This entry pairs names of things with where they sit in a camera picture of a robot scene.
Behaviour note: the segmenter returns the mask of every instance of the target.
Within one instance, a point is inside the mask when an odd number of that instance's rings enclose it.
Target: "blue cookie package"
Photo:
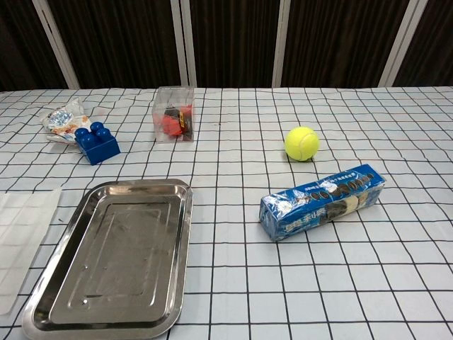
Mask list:
[[[261,198],[260,222],[273,241],[376,203],[385,179],[369,164]]]

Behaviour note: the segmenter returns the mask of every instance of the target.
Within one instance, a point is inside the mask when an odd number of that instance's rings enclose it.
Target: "blue lego block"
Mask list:
[[[120,153],[116,139],[101,122],[94,122],[90,128],[91,132],[80,127],[76,130],[75,135],[79,149],[88,158],[91,165],[101,163]]]

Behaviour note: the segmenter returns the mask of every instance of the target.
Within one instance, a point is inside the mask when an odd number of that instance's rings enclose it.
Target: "tennis ball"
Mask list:
[[[297,161],[312,158],[319,149],[319,139],[309,127],[299,126],[292,129],[285,140],[285,150],[288,156]]]

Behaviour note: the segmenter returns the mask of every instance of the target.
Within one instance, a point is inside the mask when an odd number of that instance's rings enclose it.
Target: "metal tray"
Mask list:
[[[88,192],[23,314],[31,339],[146,339],[183,304],[192,190],[179,180]]]

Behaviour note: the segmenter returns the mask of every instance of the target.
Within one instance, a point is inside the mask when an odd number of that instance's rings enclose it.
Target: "clear plastic box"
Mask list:
[[[156,141],[193,141],[193,113],[193,87],[159,87],[152,109]]]

